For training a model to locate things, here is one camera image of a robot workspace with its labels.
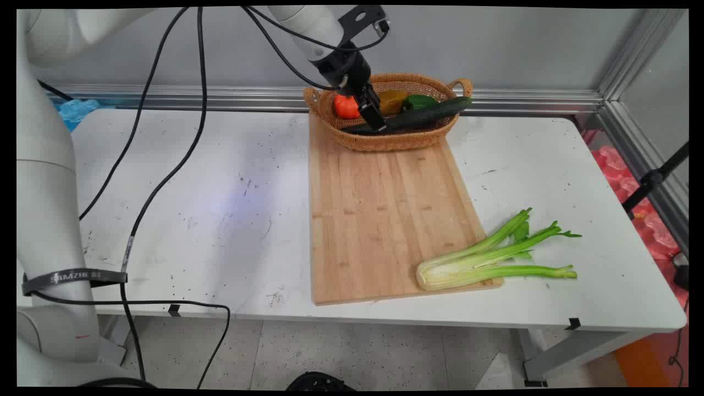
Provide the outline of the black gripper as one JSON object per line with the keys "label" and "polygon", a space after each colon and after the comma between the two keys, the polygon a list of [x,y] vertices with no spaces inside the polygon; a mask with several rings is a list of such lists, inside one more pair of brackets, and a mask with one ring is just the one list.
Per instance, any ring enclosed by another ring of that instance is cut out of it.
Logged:
{"label": "black gripper", "polygon": [[354,98],[359,116],[372,130],[380,132],[387,128],[381,100],[370,82],[371,69],[362,53],[334,50],[311,63],[340,95]]}

